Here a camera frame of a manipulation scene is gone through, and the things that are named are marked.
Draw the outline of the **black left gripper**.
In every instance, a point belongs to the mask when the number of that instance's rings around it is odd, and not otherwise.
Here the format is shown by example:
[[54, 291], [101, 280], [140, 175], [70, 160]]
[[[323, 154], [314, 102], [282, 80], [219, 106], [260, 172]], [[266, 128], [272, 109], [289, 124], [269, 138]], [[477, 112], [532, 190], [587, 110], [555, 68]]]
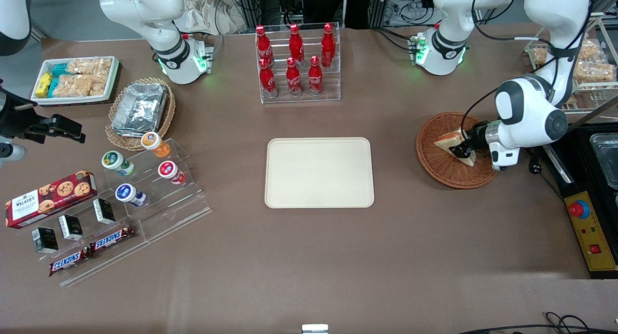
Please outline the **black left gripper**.
[[472, 156], [475, 151], [488, 151], [489, 145], [486, 140], [486, 129], [489, 123], [476, 123], [470, 129], [464, 131], [465, 141], [462, 144], [449, 147], [449, 151], [459, 159]]

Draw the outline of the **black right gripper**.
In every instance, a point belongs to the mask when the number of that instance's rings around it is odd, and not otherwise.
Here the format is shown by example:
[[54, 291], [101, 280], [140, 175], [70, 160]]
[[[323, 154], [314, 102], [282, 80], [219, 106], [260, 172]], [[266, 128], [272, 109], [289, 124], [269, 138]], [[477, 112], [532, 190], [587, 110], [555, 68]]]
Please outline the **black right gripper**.
[[1, 100], [4, 105], [0, 112], [0, 133], [3, 138], [24, 139], [36, 143], [44, 143], [46, 137], [65, 138], [77, 143], [85, 143], [86, 134], [71, 134], [81, 132], [82, 125], [66, 116], [53, 114], [52, 128], [45, 121], [46, 118], [35, 112], [38, 104], [29, 99], [0, 88]]

